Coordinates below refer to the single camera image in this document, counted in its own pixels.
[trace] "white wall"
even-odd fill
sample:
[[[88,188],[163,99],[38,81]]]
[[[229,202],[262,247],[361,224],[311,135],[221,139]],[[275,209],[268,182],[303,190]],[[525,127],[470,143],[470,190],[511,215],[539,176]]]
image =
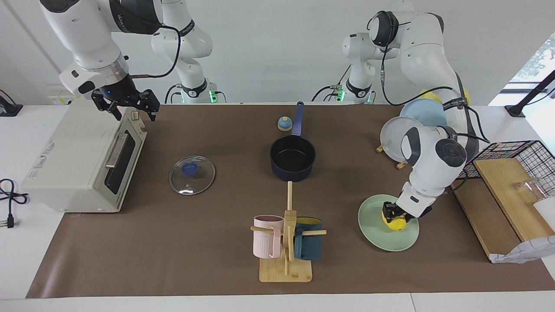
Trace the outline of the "white wall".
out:
[[[2,30],[0,87],[27,103],[58,83],[56,70],[65,68],[70,54],[59,44],[41,15],[36,0],[7,2],[25,27],[36,34],[39,45],[53,61],[14,38],[26,34],[1,7]],[[206,76],[216,82],[230,102],[287,102],[310,100],[325,85],[336,83],[348,65],[341,54],[343,38],[365,30],[368,19],[389,0],[188,0],[196,24],[214,41],[212,55],[199,61]],[[555,31],[555,1],[413,0],[418,11],[435,12],[445,20],[445,51],[459,72],[472,103],[487,105],[505,83]],[[170,64],[150,49],[150,37],[114,34],[124,54],[130,56],[132,74],[163,73]],[[398,61],[386,61],[388,97],[400,102],[420,90],[405,80]],[[38,94],[12,83],[12,77],[34,81]],[[379,78],[375,89],[378,94]],[[151,88],[163,100],[177,74],[162,79],[137,80],[139,89]],[[383,102],[381,96],[377,102]]]

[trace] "green plate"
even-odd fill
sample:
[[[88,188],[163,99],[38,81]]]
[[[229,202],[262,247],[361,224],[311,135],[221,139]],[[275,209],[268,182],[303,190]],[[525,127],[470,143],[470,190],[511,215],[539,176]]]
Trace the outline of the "green plate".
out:
[[[374,195],[367,198],[359,209],[359,226],[362,233],[376,247],[387,251],[402,251],[414,245],[420,231],[416,218],[411,219],[407,227],[400,231],[387,227],[381,217],[384,202],[396,201],[397,198],[391,195]]]

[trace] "brown leather mat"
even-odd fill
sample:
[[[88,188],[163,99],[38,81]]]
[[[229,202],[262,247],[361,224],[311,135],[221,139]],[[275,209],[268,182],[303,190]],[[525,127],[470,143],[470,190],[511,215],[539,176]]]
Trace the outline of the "brown leather mat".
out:
[[[316,147],[311,175],[295,183],[294,209],[324,220],[322,258],[307,284],[260,283],[250,226],[282,215],[287,184],[269,148],[294,106],[164,106],[148,136],[122,211],[66,214],[28,298],[244,294],[341,294],[553,290],[540,260],[491,264],[454,195],[420,219],[408,250],[374,247],[360,232],[360,204],[397,195],[410,168],[377,154],[380,129],[399,109],[384,105],[305,107],[303,136]],[[192,197],[168,184],[172,166],[202,155],[214,184]]]

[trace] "black wire basket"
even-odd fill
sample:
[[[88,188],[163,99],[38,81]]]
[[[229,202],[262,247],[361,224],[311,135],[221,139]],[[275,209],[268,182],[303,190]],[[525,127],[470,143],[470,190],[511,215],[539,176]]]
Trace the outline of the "black wire basket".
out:
[[[465,178],[465,171],[469,179],[481,178],[474,161],[500,158],[516,158],[531,178],[541,179],[549,196],[555,196],[555,157],[538,140],[492,143],[466,164],[458,179]]]

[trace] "pink mug handle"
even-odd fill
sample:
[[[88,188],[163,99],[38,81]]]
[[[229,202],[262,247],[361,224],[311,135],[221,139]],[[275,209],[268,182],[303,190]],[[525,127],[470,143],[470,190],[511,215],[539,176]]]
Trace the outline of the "pink mug handle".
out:
[[[271,227],[274,230],[274,248],[270,254],[270,258],[277,258],[281,253],[281,230],[279,228]]]

